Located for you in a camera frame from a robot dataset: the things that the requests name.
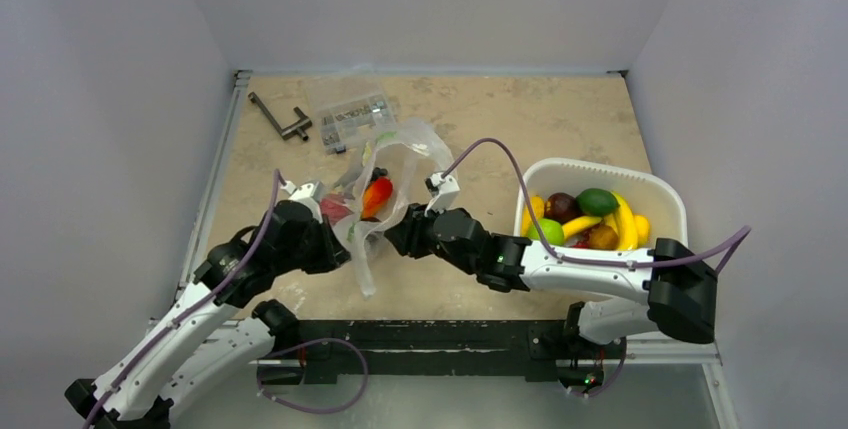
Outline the orange fake fruit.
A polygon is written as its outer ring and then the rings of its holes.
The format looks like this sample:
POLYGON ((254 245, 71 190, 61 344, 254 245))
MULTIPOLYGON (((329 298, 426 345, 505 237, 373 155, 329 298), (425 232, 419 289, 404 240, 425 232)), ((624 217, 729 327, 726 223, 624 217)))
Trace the orange fake fruit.
POLYGON ((376 217, 392 197, 393 190, 394 186, 389 177, 381 177, 371 182, 363 194, 360 218, 367 220, 376 217))

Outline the clear plastic bag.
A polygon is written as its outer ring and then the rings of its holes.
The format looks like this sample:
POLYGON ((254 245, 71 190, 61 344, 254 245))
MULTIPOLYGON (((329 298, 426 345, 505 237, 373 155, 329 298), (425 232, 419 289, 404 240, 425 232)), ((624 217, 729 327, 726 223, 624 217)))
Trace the clear plastic bag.
POLYGON ((384 245, 384 233, 401 223, 413 190, 428 191, 425 212, 445 211, 458 197, 458 179, 447 172, 453 162, 433 126, 419 119, 372 131, 351 152, 347 171, 319 207, 351 254, 364 298, 376 293, 371 265, 384 245))

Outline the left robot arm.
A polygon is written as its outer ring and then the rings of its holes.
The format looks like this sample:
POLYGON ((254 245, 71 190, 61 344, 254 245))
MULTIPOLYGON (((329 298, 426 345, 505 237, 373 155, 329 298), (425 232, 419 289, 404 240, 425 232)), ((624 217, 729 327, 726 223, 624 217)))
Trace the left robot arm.
POLYGON ((297 317, 261 302, 216 340, 211 335, 274 280, 291 271, 323 274, 350 259, 329 220, 284 200, 257 226, 210 250, 163 319, 106 373, 78 379, 65 397, 86 428, 169 428, 186 410, 250 362, 302 355, 297 317))

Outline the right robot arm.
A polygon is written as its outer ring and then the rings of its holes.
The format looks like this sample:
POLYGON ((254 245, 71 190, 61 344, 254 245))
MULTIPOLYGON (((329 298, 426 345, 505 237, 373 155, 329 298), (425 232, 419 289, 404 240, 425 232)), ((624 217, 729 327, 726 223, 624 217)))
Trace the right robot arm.
POLYGON ((584 356, 614 339, 659 331, 686 343, 715 340, 718 272, 677 240, 651 249, 580 258, 525 237, 493 233, 464 209, 436 212, 410 205, 385 236, 397 253, 435 256, 491 290, 573 290, 604 296, 572 315, 561 330, 564 348, 584 356))

